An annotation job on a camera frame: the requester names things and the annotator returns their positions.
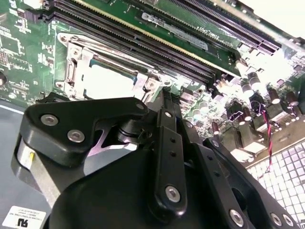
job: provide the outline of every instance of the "gray surface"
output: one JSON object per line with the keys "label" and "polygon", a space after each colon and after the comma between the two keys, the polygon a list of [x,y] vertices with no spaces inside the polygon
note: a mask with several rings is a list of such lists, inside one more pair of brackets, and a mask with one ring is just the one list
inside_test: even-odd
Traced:
{"label": "gray surface", "polygon": [[[44,196],[38,191],[18,180],[11,168],[10,161],[16,144],[22,115],[4,109],[4,107],[23,111],[24,109],[0,101],[0,227],[12,206],[30,208],[50,213],[50,208]],[[100,167],[126,155],[127,150],[109,150],[102,154],[89,157],[85,162],[85,174],[89,174]]]}

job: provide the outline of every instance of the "black plastic part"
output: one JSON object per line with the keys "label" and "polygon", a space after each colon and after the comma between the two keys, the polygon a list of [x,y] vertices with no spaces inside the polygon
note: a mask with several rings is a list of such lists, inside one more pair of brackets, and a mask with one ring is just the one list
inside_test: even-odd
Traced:
{"label": "black plastic part", "polygon": [[229,122],[234,122],[237,118],[243,115],[242,105],[238,102],[233,102],[227,109],[227,117]]}
{"label": "black plastic part", "polygon": [[[104,108],[107,108],[106,113],[101,112]],[[56,116],[58,124],[44,125],[41,117],[47,114]],[[100,124],[104,119],[124,122],[140,119],[147,114],[148,108],[136,98],[40,104],[30,106],[25,111],[20,134],[35,151],[63,166],[74,167],[84,161],[93,147],[94,132],[102,130],[104,126]],[[84,141],[70,141],[67,137],[70,130],[80,130],[85,135]]]}
{"label": "black plastic part", "polygon": [[55,92],[51,92],[47,97],[36,100],[36,104],[61,103],[61,102],[69,102],[69,101],[70,100],[67,97],[57,94]]}

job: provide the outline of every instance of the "screw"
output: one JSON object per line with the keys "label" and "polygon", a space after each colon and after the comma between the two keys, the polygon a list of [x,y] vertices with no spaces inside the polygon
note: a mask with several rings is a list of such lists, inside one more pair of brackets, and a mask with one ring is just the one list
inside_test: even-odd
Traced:
{"label": "screw", "polygon": [[40,120],[43,124],[48,126],[54,126],[58,123],[58,118],[51,114],[45,114],[41,116]]}
{"label": "screw", "polygon": [[218,142],[216,142],[215,140],[212,140],[212,143],[213,143],[214,146],[219,147]]}
{"label": "screw", "polygon": [[165,112],[165,115],[166,115],[167,117],[169,117],[169,118],[171,118],[171,117],[172,117],[172,114],[171,114],[171,113],[169,113],[169,112]]}
{"label": "screw", "polygon": [[235,211],[234,209],[231,209],[229,211],[229,214],[230,214],[231,219],[237,226],[239,226],[240,228],[242,228],[244,226],[244,220],[237,211]]}
{"label": "screw", "polygon": [[70,130],[67,136],[70,141],[75,143],[81,143],[85,140],[85,135],[79,130]]}
{"label": "screw", "polygon": [[180,201],[180,193],[179,191],[173,186],[167,186],[165,189],[165,193],[167,198],[174,203],[178,203]]}
{"label": "screw", "polygon": [[140,108],[141,110],[144,110],[144,106],[143,106],[142,104],[136,104],[136,106],[137,106],[138,108]]}
{"label": "screw", "polygon": [[283,218],[285,219],[286,223],[290,226],[293,227],[294,223],[292,222],[292,220],[285,214],[283,214]]}
{"label": "screw", "polygon": [[280,218],[279,218],[276,214],[271,213],[270,216],[271,216],[272,221],[273,221],[276,225],[278,225],[278,226],[281,226],[281,225],[282,225],[282,222],[281,222]]}
{"label": "screw", "polygon": [[187,127],[192,128],[193,124],[191,124],[189,121],[186,121],[185,124],[187,125]]}

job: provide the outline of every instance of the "yellow part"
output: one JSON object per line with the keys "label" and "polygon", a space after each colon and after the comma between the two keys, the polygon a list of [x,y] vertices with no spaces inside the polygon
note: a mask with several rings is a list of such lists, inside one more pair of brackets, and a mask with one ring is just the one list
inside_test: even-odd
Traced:
{"label": "yellow part", "polygon": [[187,55],[189,55],[189,56],[191,56],[191,57],[193,57],[193,58],[195,58],[195,59],[197,59],[197,60],[199,60],[199,61],[201,61],[201,62],[203,62],[203,63],[205,63],[205,64],[207,64],[207,65],[209,65],[209,66],[212,66],[212,67],[217,68],[217,69],[219,69],[219,70],[221,70],[221,71],[223,71],[223,72],[225,72],[225,73],[228,73],[228,74],[230,74],[230,75],[232,75],[232,76],[235,76],[235,77],[237,77],[237,78],[240,78],[240,76],[238,76],[238,75],[236,75],[236,74],[234,74],[234,73],[232,73],[232,72],[230,72],[230,71],[228,71],[228,70],[226,70],[226,69],[224,69],[224,68],[222,68],[222,67],[219,67],[218,65],[213,64],[213,63],[211,63],[211,62],[209,62],[209,61],[207,61],[207,60],[205,60],[205,59],[203,59],[203,58],[197,56],[197,55],[194,54],[194,53],[191,53],[191,52],[189,52],[189,51],[187,51],[187,50],[185,50],[185,49],[182,49],[182,48],[180,48],[179,46],[174,45],[174,44],[172,44],[172,43],[170,43],[170,42],[168,42],[168,41],[165,41],[165,40],[163,40],[163,39],[160,39],[159,37],[157,37],[157,36],[155,36],[155,35],[153,35],[153,34],[147,32],[147,31],[145,31],[145,30],[143,30],[143,29],[141,29],[141,28],[138,28],[138,27],[136,27],[136,26],[134,26],[134,25],[132,25],[132,24],[126,22],[126,21],[123,21],[123,20],[121,20],[121,19],[119,19],[119,18],[117,18],[117,17],[115,17],[115,16],[113,16],[113,15],[111,15],[111,14],[105,12],[105,11],[102,11],[101,9],[99,9],[99,8],[97,8],[97,7],[94,7],[94,6],[92,6],[92,5],[90,5],[90,4],[86,3],[86,2],[84,2],[84,1],[82,1],[82,0],[73,0],[73,1],[74,1],[74,2],[77,2],[78,4],[80,4],[80,5],[84,6],[84,7],[89,8],[89,9],[91,9],[91,10],[97,12],[97,13],[100,13],[100,14],[102,14],[102,15],[104,15],[104,16],[110,18],[110,19],[113,19],[113,20],[115,20],[115,21],[117,21],[117,22],[119,22],[119,23],[121,23],[121,24],[123,24],[123,25],[126,25],[126,26],[128,26],[128,27],[130,27],[130,28],[132,28],[132,29],[134,29],[134,30],[137,30],[137,31],[139,31],[139,32],[141,32],[141,33],[143,33],[143,34],[145,34],[145,35],[151,37],[151,38],[154,38],[155,40],[157,40],[157,41],[159,41],[159,42],[161,42],[161,43],[163,43],[163,44],[166,44],[166,45],[172,47],[173,49],[179,50],[179,51],[183,52],[184,54],[187,54]]}

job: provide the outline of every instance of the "pcie slot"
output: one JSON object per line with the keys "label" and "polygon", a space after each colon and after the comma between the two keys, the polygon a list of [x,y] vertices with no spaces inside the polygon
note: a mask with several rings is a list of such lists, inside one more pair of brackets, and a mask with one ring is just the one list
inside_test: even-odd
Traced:
{"label": "pcie slot", "polygon": [[213,74],[213,71],[211,71],[210,66],[205,65],[204,63],[198,60],[191,59],[183,53],[179,53],[175,50],[172,50],[168,46],[157,42],[152,38],[146,37],[138,31],[133,31],[123,25],[118,25],[117,23],[111,21],[109,18],[97,14],[91,11],[90,9],[84,9],[84,7],[81,5],[75,5],[75,3],[73,3],[72,1],[55,0],[54,7],[62,10],[63,12],[76,16],[77,18],[88,23],[92,23],[93,21],[95,26],[114,33],[118,36],[124,37],[125,39],[137,43],[138,45],[146,49],[149,49],[151,51],[158,50],[158,53],[164,56],[165,58],[174,60],[176,62],[183,61],[183,65],[185,67],[196,71],[197,73],[203,73],[208,77],[211,77]]}
{"label": "pcie slot", "polygon": [[86,24],[86,22],[80,21],[78,18],[62,12],[59,9],[54,9],[52,11],[26,10],[26,17],[32,21],[41,20],[46,23],[52,20],[57,20],[91,35],[100,42],[111,44],[127,53],[133,53],[135,57],[139,58],[140,60],[162,66],[169,69],[170,71],[184,75],[185,77],[196,80],[203,84],[208,84],[210,81],[210,77],[207,77],[206,75],[198,74],[195,71],[187,69],[182,64],[176,63],[171,59],[165,59],[157,52],[152,52],[133,42],[124,40],[123,37],[117,36],[107,31],[101,31],[99,27],[96,27],[92,24]]}
{"label": "pcie slot", "polygon": [[224,13],[217,6],[204,0],[168,0],[177,6],[188,10],[197,17],[211,23],[220,29],[228,32],[236,38],[257,48],[262,52],[272,55],[281,48],[281,44],[266,36],[261,31],[245,24],[229,13]]}

